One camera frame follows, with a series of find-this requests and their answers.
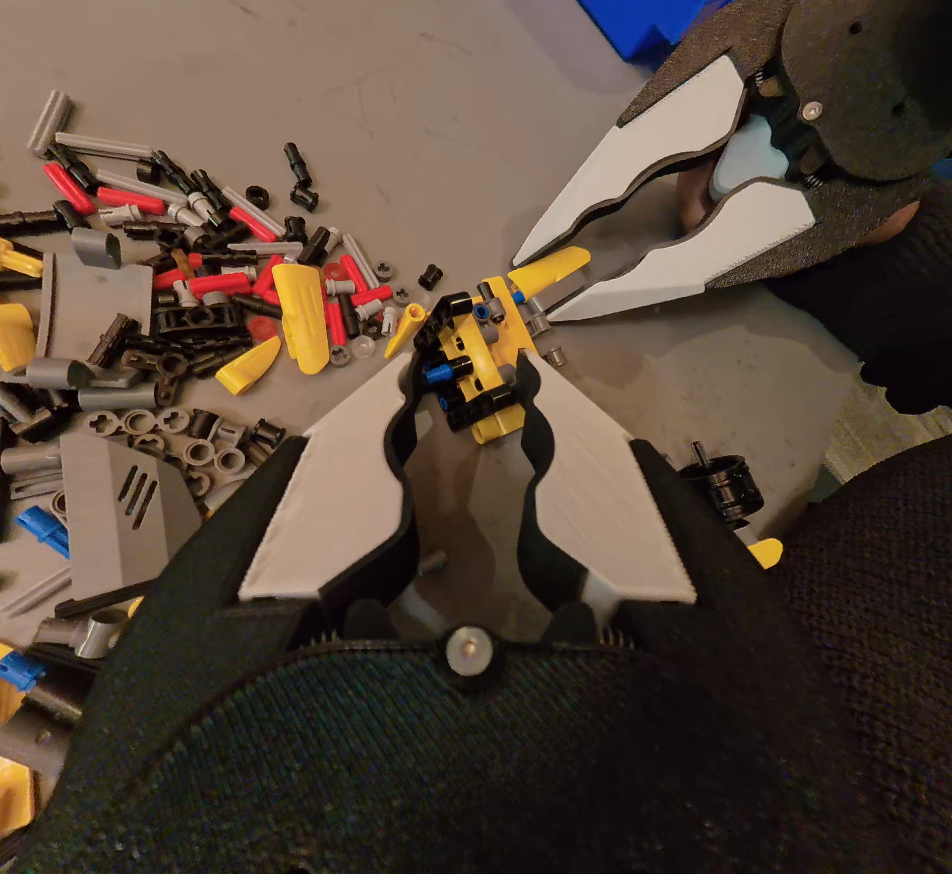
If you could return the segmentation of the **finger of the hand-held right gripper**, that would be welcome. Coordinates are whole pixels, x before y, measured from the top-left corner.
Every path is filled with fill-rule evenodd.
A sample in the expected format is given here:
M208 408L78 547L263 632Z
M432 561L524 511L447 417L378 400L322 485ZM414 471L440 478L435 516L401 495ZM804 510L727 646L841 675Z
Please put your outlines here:
M548 320L589 320L703 294L713 280L813 225L802 190L757 179L729 194L686 238L651 249L625 274L585 287L550 309Z
M723 144L735 131L744 92L744 79L723 54L633 119L613 125L541 215L513 264L561 248L651 179Z

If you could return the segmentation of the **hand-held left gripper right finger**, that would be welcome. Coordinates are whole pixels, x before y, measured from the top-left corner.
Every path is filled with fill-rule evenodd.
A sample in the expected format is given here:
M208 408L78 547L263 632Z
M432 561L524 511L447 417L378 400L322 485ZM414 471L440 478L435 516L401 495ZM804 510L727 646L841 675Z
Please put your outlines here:
M530 463L517 541L521 578L549 612L582 603L597 626L636 603L693 606L634 437L535 353L517 359Z

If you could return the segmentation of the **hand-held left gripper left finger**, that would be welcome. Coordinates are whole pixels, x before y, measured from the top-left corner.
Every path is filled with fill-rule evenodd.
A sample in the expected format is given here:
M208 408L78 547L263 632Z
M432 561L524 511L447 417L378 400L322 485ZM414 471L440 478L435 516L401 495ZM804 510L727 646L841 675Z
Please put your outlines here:
M390 360L304 433L305 445L238 590L316 602L338 627L351 605L391 605L410 585L419 538L405 464L415 449L418 360Z

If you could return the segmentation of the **black wheel assembly yellow panels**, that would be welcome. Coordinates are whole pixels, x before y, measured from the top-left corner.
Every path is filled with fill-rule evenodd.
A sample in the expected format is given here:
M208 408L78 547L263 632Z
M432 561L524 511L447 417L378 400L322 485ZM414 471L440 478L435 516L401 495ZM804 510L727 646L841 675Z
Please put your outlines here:
M732 539L741 544L763 570L772 570L783 555L783 544L774 537L759 538L750 519L765 507L764 495L740 454L711 454L696 440L693 459L678 471L679 477L710 512L718 516Z

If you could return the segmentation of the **yellow panel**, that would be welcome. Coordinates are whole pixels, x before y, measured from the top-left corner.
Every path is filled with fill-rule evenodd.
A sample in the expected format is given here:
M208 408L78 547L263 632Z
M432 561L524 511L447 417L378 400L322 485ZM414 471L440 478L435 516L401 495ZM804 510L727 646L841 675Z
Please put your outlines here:
M565 280L569 275L589 264L588 249L566 247L508 273L510 294L517 305L529 300Z

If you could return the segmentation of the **yellow toy brick frame assembly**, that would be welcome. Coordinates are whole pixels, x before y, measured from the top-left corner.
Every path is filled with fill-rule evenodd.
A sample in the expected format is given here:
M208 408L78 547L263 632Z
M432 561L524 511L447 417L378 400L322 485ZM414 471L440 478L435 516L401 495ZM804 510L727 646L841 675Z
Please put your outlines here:
M412 333L423 390L436 397L452 432L469 432L480 445L519 431L525 422L516 394L517 363L536 351L525 303L502 276L486 278L472 292L439 298Z

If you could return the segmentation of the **person's right forearm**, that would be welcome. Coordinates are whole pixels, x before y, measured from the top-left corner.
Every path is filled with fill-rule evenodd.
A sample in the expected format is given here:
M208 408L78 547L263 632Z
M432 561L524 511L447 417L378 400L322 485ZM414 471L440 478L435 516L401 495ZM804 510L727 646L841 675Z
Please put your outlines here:
M765 282L855 354L898 413L951 406L951 187L941 181L903 231Z

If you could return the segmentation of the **person's right hand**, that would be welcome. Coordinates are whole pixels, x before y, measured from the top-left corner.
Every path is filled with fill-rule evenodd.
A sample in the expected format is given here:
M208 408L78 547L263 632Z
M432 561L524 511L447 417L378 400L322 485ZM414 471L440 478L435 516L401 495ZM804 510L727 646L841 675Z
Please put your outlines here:
M675 200L684 233L694 230L713 208L709 182L718 162L719 156L712 155L702 164L678 174ZM914 201L897 211L877 228L865 233L858 241L858 246L879 245L899 235L915 219L921 204L921 201Z

